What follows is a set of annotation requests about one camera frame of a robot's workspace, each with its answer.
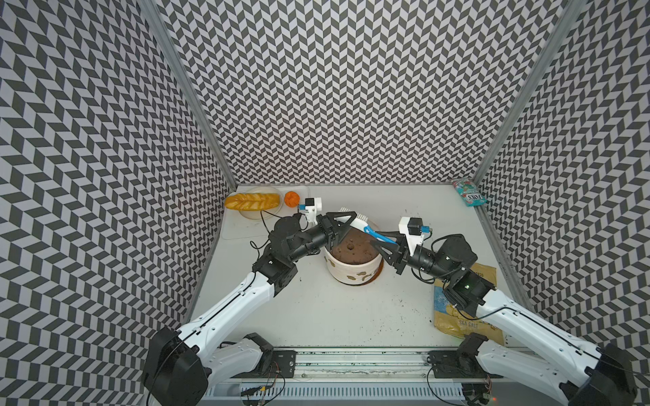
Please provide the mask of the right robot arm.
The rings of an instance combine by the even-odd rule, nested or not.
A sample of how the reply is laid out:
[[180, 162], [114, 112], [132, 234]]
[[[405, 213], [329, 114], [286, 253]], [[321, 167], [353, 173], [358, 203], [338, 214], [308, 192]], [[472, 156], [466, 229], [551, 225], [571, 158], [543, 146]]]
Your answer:
[[632, 405], [637, 396], [631, 355], [578, 338], [517, 304], [471, 269], [477, 255], [461, 234], [443, 237], [437, 251], [410, 233], [376, 233], [372, 243], [386, 262], [406, 266], [443, 282], [443, 294], [468, 321], [485, 321], [531, 351], [523, 354], [472, 333], [459, 353], [483, 371], [519, 382], [562, 405]]

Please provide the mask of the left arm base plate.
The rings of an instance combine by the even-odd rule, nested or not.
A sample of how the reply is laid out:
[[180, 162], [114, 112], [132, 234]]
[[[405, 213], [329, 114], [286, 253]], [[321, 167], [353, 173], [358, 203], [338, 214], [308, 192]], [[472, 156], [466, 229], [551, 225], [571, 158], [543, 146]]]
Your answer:
[[293, 378], [296, 369], [296, 357], [297, 352], [294, 350], [265, 352], [252, 371], [240, 373], [235, 378], [274, 377], [277, 373], [284, 378]]

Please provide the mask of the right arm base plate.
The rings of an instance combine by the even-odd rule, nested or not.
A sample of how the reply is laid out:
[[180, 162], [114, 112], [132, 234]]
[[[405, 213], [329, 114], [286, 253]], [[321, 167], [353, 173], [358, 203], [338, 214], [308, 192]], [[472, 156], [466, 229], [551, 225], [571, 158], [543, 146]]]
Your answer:
[[459, 355], [455, 350], [433, 350], [428, 352], [427, 362], [433, 367], [436, 378], [502, 379], [500, 375], [487, 373], [477, 359], [470, 355]]

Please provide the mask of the white ceramic pot with mud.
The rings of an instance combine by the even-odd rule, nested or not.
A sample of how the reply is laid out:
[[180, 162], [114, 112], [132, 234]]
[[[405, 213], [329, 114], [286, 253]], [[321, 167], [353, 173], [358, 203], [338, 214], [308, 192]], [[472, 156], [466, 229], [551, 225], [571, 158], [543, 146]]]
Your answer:
[[324, 258], [327, 266], [328, 259], [336, 259], [339, 262], [357, 265], [372, 261], [381, 257], [377, 250], [371, 245], [371, 236], [355, 229], [349, 234], [350, 243], [346, 247], [340, 246], [337, 249], [324, 251]]

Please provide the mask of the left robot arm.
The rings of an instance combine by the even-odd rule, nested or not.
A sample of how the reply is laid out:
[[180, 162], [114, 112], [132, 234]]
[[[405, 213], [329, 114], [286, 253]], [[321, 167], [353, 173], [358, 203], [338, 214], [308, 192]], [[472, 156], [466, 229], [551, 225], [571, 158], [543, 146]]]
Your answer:
[[355, 212], [328, 212], [301, 228], [301, 215], [279, 218], [268, 242], [244, 280], [211, 309], [180, 328], [165, 326], [150, 339], [142, 372], [149, 400], [161, 405], [196, 405], [208, 388], [254, 370], [268, 351], [255, 337], [233, 345], [224, 340], [252, 312], [271, 301], [297, 274], [296, 263], [322, 248], [332, 249], [368, 223]]

